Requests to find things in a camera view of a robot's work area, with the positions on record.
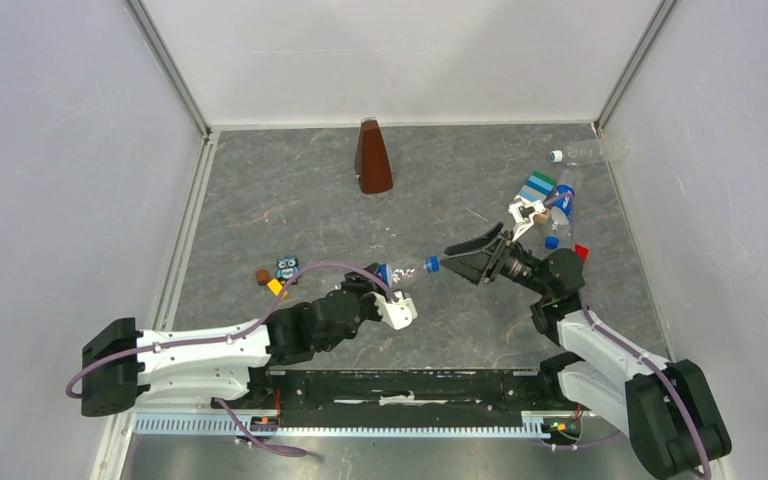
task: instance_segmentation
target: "blue bottle cap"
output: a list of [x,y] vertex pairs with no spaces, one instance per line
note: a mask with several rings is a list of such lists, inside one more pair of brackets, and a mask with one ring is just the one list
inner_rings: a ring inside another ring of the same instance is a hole
[[440,271],[440,262],[437,257],[430,256],[425,259],[425,271],[428,273],[435,273]]
[[390,274],[387,273],[386,263],[378,265],[378,276],[381,277],[381,280],[384,280],[388,287],[390,286]]
[[561,240],[554,235],[549,235],[548,237],[546,237],[546,240],[543,242],[543,245],[549,250],[554,250],[558,248],[558,245],[560,244],[561,244]]

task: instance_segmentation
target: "plastic bottle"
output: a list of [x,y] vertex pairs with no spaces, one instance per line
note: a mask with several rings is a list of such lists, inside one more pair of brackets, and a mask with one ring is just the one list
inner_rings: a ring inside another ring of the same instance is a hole
[[[580,185],[581,171],[568,168],[561,174],[558,183],[555,184],[555,190],[548,198],[551,199],[565,193],[569,193],[574,197],[576,189]],[[546,227],[541,229],[541,232],[545,235],[543,240],[544,247],[549,250],[554,250],[558,247],[572,247],[572,242],[570,241],[570,234],[572,233],[570,219],[572,218],[574,206],[574,200],[568,197],[561,198],[552,205],[552,215],[549,218],[549,222],[547,222]]]
[[631,150],[628,140],[617,135],[605,139],[572,142],[562,150],[553,150],[549,160],[555,163],[584,166],[602,162],[620,162],[628,157]]
[[437,257],[403,258],[394,262],[382,263],[378,267],[378,275],[391,288],[404,288],[416,283],[428,274],[440,271]]

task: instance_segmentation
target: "floor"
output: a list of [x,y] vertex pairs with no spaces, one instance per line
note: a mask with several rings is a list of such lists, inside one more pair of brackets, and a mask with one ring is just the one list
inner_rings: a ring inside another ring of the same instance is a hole
[[[494,125],[383,129],[395,187],[360,192],[357,129],[223,132],[196,230],[174,328],[259,317],[273,298],[259,268],[298,256],[310,264],[368,265],[440,255],[443,248],[511,224],[507,204],[535,169],[557,178],[549,151],[593,137],[589,125]],[[586,167],[579,189],[580,242],[590,248],[586,290],[620,333],[666,349],[604,165]],[[537,247],[533,232],[523,238]],[[340,273],[312,273],[285,303],[312,300]],[[559,349],[537,334],[537,296],[505,279],[475,287],[443,271],[408,290],[419,317],[394,332],[364,324],[358,337],[298,368],[530,368]]]

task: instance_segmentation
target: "blue owl figure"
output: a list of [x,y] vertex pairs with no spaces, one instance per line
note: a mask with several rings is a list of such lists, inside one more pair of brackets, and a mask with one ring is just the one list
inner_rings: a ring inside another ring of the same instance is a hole
[[299,271],[299,259],[295,256],[279,258],[276,263],[278,269],[275,270],[275,278],[281,282],[281,285],[287,282],[296,272]]

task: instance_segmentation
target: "white wall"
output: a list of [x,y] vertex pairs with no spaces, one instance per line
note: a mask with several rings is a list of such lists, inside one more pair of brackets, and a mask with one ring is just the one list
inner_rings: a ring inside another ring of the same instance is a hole
[[0,0],[0,479],[87,478],[63,387],[150,320],[199,139],[123,4]]
[[726,466],[768,478],[768,2],[681,2],[608,131],[678,357],[705,370]]
[[590,121],[657,0],[146,0],[213,125]]

